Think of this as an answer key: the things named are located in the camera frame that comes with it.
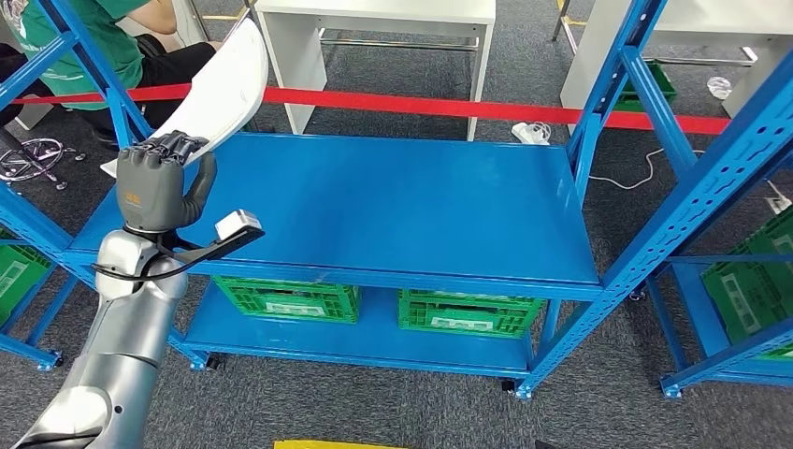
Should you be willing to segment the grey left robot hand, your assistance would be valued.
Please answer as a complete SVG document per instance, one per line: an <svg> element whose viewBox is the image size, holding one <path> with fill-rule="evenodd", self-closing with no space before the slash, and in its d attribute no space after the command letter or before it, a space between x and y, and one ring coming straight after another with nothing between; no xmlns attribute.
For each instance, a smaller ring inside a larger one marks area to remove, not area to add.
<svg viewBox="0 0 793 449"><path fill-rule="evenodd" d="M200 158L198 173L184 189L184 164L209 141L173 131L119 152L116 198L124 226L141 233L166 233L195 223L216 179L213 155Z"/></svg>

